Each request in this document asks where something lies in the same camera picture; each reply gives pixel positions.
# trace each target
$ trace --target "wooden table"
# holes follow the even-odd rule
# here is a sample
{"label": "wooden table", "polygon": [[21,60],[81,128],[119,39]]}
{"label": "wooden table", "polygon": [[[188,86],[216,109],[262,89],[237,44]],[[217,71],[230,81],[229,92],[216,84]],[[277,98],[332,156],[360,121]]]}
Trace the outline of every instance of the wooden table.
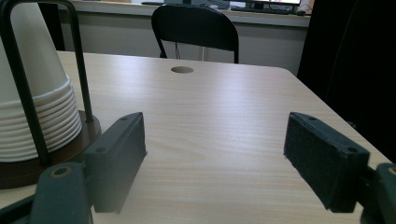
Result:
{"label": "wooden table", "polygon": [[[60,52],[83,110],[74,54]],[[289,71],[231,63],[86,54],[92,111],[105,131],[143,112],[148,155],[120,214],[100,223],[359,223],[326,211],[283,156],[290,111],[323,120],[388,160]],[[187,66],[192,73],[175,73]],[[0,207],[35,186],[0,190]]]}

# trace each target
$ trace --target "black metal frame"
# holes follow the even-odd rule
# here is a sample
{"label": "black metal frame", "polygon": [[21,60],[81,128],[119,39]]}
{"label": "black metal frame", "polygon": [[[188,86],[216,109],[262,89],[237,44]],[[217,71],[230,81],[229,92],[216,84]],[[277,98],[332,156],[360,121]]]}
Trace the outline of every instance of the black metal frame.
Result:
{"label": "black metal frame", "polygon": [[49,4],[60,4],[67,8],[70,27],[73,35],[73,43],[76,53],[76,59],[78,64],[79,81],[81,85],[82,98],[84,103],[84,109],[86,114],[86,122],[93,122],[92,108],[90,93],[88,89],[87,74],[85,71],[84,56],[81,46],[81,38],[78,29],[78,14],[73,4],[67,0],[1,0],[0,1],[0,36],[3,41],[4,49],[8,58],[9,67],[17,86],[18,94],[21,98],[21,104],[23,111],[27,118],[29,128],[32,133],[33,140],[35,142],[35,148],[37,150],[38,158],[42,166],[50,164],[50,154],[46,142],[44,140],[44,134],[41,130],[41,126],[38,120],[38,116],[35,110],[35,104],[33,101],[32,93],[29,88],[29,83],[26,78],[26,74],[23,68],[20,51],[14,35],[11,24],[11,12],[12,9],[22,3],[49,3]]}

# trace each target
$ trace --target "black chair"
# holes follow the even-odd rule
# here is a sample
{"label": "black chair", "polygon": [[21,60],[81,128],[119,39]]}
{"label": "black chair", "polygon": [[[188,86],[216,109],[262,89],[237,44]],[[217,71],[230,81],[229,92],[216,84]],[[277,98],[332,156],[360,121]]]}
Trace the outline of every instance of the black chair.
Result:
{"label": "black chair", "polygon": [[161,58],[167,58],[164,40],[233,51],[234,63],[239,62],[239,38],[235,26],[213,8],[163,5],[154,10],[151,25]]}

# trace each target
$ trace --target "monitor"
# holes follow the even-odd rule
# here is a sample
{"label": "monitor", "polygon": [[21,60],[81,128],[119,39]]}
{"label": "monitor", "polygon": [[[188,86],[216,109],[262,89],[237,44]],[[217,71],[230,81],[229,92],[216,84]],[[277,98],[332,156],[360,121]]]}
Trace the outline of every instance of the monitor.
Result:
{"label": "monitor", "polygon": [[246,7],[265,8],[265,7],[298,7],[301,0],[233,0],[235,2],[245,2]]}

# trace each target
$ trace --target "screw hole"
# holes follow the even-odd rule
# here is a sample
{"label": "screw hole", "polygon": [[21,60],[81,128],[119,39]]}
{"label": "screw hole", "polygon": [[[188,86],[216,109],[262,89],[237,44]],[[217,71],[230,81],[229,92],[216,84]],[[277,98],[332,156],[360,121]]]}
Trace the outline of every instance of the screw hole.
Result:
{"label": "screw hole", "polygon": [[347,150],[350,152],[358,152],[358,150],[354,147],[349,147]]}
{"label": "screw hole", "polygon": [[95,150],[95,152],[105,152],[106,148],[105,147],[99,147]]}

